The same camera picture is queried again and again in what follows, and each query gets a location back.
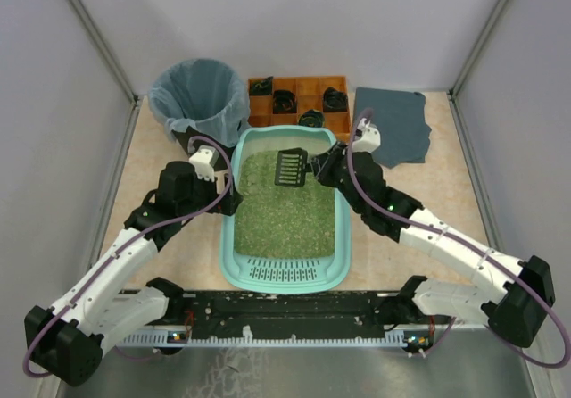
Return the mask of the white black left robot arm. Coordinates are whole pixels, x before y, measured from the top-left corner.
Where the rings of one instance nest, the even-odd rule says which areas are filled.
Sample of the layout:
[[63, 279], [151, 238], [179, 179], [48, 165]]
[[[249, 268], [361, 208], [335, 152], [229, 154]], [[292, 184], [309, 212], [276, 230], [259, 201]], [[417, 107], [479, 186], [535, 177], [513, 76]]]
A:
[[167, 279], [150, 280], [125, 301], [116, 298], [189, 221], [205, 213], [229, 216], [239, 203], [230, 168], [218, 177], [207, 161], [169, 162], [85, 276], [48, 308], [36, 305], [26, 314], [24, 374], [80, 386], [128, 335], [155, 321], [176, 321], [184, 291]]

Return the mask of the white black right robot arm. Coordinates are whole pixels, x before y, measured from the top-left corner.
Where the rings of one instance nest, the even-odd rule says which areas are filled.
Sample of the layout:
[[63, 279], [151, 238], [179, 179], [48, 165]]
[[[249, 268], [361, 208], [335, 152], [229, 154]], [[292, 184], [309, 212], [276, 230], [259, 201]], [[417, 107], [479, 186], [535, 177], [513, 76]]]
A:
[[416, 249], [468, 280], [460, 286], [412, 278], [402, 292], [425, 315], [445, 315], [486, 325], [519, 348], [533, 343], [552, 314], [550, 265], [502, 253], [439, 220], [419, 200], [386, 184], [368, 152], [337, 143], [310, 159], [303, 171], [340, 192], [374, 233]]

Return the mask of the black litter scoop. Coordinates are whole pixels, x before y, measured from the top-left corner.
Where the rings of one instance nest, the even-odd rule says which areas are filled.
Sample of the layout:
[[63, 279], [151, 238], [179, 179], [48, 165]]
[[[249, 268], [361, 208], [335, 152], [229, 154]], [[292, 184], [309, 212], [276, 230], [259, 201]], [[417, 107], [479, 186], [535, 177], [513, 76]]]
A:
[[280, 150], [277, 152], [274, 184], [278, 187], [303, 187], [308, 171], [311, 171], [311, 166], [305, 150], [302, 148]]

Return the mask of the teal plastic litter box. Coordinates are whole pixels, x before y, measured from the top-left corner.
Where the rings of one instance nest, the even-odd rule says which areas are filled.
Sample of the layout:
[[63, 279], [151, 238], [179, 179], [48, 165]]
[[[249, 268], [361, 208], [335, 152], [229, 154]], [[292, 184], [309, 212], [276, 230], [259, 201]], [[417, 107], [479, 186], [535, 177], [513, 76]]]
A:
[[[324, 128], [295, 125], [251, 128], [243, 133], [232, 157], [238, 191], [240, 168], [250, 156], [267, 151], [302, 148], [310, 156], [326, 152], [336, 141]], [[237, 253], [235, 215], [222, 221], [219, 265], [224, 278], [243, 290], [270, 294], [310, 294], [339, 285], [351, 266], [350, 207], [335, 190], [335, 251], [322, 258], [272, 259]]]

